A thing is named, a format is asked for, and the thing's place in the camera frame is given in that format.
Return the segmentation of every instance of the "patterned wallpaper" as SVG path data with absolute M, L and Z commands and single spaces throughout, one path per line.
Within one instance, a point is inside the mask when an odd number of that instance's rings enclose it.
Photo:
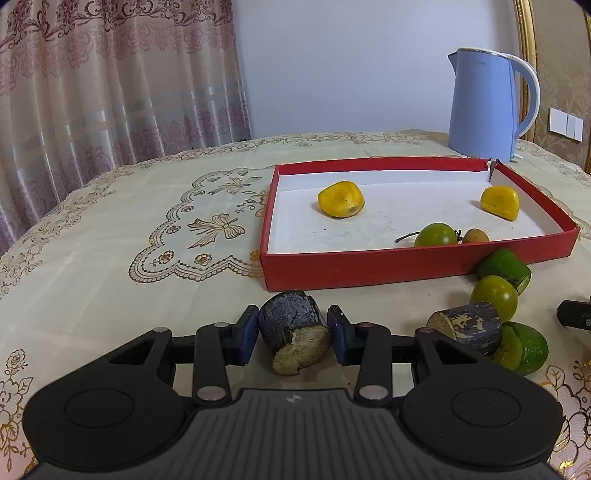
M 542 91 L 535 143 L 589 171 L 591 53 L 587 22 L 571 1 L 531 0 Z M 551 107 L 584 120 L 583 141 L 548 131 Z

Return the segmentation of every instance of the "wall switch panel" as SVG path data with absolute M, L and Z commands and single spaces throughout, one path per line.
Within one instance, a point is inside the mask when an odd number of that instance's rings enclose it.
M 583 141 L 583 119 L 579 117 L 575 118 L 575 128 L 574 128 L 574 139 L 578 142 Z
M 556 108 L 551 108 L 548 129 L 556 134 L 566 135 L 568 118 L 569 116 L 567 113 L 557 110 Z
M 583 119 L 556 108 L 550 109 L 548 130 L 578 142 L 583 141 Z
M 574 130 L 576 128 L 576 118 L 574 115 L 569 115 L 566 121 L 566 136 L 574 138 Z

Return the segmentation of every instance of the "white wall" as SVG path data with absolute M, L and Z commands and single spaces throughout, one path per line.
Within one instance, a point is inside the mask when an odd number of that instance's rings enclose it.
M 253 137 L 447 131 L 458 47 L 519 53 L 513 0 L 233 0 Z

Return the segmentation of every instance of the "lace tablecloth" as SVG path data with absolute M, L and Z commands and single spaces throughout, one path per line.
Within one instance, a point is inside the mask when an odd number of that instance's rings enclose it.
M 0 261 L 0 480 L 35 466 L 22 431 L 34 391 L 165 325 L 190 335 L 204 324 L 234 322 L 248 304 L 271 297 L 258 261 L 272 166 L 308 160 L 457 154 L 443 134 L 291 135 L 194 150 L 105 173 L 72 193 Z M 591 353 L 556 320 L 564 299 L 591 294 L 591 177 L 537 145 L 520 142 L 511 166 L 581 226 L 568 259 L 532 266 L 514 320 L 535 326 L 550 356 L 532 380 L 562 403 L 566 420 L 550 458 L 566 478 L 591 478 Z M 353 323 L 382 323 L 412 335 L 437 310 L 468 303 L 473 279 L 450 277 L 312 293 L 321 310 L 338 304 Z M 396 394 L 412 386 L 394 366 Z M 279 377 L 257 344 L 251 363 L 230 369 L 240 387 L 347 387 L 354 367 L 331 353 L 295 377 Z M 189 368 L 177 391 L 190 394 Z

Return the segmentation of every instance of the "green lime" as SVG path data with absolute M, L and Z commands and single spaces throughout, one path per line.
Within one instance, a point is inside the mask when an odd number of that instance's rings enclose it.
M 511 250 L 501 248 L 480 262 L 476 270 L 478 278 L 499 275 L 515 287 L 521 295 L 531 279 L 531 270 Z
M 515 371 L 521 363 L 523 345 L 510 324 L 511 322 L 503 325 L 501 344 L 496 352 L 491 355 L 491 358 L 503 367 Z
M 523 346 L 521 362 L 515 372 L 530 375 L 539 370 L 548 358 L 548 342 L 535 328 L 522 323 L 506 323 L 517 335 Z

